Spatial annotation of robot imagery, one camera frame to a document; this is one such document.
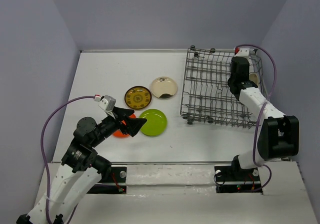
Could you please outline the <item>cream floral plate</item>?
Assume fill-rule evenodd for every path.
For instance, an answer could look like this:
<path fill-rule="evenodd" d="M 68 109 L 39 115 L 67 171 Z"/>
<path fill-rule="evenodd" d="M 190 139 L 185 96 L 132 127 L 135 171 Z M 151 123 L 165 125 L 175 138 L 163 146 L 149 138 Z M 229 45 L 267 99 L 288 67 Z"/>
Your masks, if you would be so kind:
<path fill-rule="evenodd" d="M 256 73 L 250 73 L 249 80 L 254 82 L 257 86 L 259 85 L 259 77 Z"/>

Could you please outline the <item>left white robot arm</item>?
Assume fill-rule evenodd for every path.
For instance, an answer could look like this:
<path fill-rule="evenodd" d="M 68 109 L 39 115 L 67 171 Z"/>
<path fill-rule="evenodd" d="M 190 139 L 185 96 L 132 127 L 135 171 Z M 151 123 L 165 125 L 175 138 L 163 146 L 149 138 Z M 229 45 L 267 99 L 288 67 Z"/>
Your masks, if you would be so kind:
<path fill-rule="evenodd" d="M 17 223 L 69 223 L 87 192 L 110 177 L 112 164 L 98 155 L 95 147 L 117 130 L 134 137 L 147 122 L 132 118 L 133 113 L 132 109 L 115 107 L 101 123 L 92 117 L 80 119 L 55 177 L 47 181 L 46 193 L 29 213 L 18 217 Z"/>

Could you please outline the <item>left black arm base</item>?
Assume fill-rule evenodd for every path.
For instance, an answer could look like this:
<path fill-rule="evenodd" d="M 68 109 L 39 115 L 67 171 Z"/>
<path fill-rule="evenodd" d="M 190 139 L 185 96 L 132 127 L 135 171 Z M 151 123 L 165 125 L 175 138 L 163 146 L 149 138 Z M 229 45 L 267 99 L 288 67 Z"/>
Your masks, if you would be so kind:
<path fill-rule="evenodd" d="M 111 172 L 104 175 L 87 194 L 126 194 L 126 166 L 112 166 Z"/>

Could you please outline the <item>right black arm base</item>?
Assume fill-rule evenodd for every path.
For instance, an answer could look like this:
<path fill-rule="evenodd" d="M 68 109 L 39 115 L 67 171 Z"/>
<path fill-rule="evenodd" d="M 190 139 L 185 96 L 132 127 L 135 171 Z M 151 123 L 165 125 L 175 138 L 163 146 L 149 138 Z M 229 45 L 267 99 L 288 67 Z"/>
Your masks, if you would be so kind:
<path fill-rule="evenodd" d="M 213 181 L 217 193 L 262 193 L 262 184 L 257 168 L 241 169 L 238 156 L 230 165 L 214 167 Z"/>

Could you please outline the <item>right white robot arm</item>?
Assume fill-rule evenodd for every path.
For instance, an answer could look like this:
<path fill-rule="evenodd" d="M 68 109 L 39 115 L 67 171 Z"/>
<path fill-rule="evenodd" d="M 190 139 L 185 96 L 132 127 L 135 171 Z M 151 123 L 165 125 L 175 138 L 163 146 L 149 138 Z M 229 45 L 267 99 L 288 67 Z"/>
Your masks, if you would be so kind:
<path fill-rule="evenodd" d="M 249 79 L 248 59 L 233 57 L 230 70 L 227 83 L 231 93 L 257 118 L 252 151 L 235 156 L 230 167 L 231 176 L 241 180 L 248 169 L 298 154 L 299 121 L 278 110 Z"/>

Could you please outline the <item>orange plate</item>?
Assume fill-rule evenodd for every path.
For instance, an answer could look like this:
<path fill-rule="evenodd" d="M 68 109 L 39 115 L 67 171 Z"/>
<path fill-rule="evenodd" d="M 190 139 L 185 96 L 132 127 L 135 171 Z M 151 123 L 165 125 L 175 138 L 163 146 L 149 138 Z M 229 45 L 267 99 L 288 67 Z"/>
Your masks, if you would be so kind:
<path fill-rule="evenodd" d="M 130 118 L 136 118 L 136 115 L 135 114 L 132 114 L 132 115 L 130 115 L 129 116 Z M 129 134 L 123 134 L 122 132 L 121 132 L 121 130 L 117 130 L 116 132 L 114 132 L 113 134 L 112 134 L 114 137 L 116 137 L 116 138 L 127 138 L 127 137 L 129 137 Z"/>

